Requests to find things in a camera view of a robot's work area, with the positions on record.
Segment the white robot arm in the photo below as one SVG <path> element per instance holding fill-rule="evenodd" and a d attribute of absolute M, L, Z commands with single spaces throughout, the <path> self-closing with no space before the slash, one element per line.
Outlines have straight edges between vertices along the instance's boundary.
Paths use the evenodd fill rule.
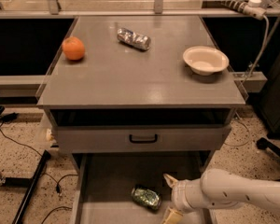
<path fill-rule="evenodd" d="M 163 176 L 172 191 L 161 224 L 181 224 L 186 214 L 191 214 L 193 222 L 202 209 L 232 209 L 241 203 L 280 216 L 280 181 L 244 178 L 221 169 L 209 169 L 194 180 Z"/>

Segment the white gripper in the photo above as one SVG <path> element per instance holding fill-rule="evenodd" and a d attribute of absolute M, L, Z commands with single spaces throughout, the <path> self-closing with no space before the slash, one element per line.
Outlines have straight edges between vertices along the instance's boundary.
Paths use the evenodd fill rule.
<path fill-rule="evenodd" d="M 204 207 L 205 197 L 199 179 L 177 180 L 168 174 L 164 174 L 163 177 L 172 189 L 171 201 L 176 209 L 168 206 L 161 224 L 178 224 L 183 218 L 182 213 L 190 213 Z"/>

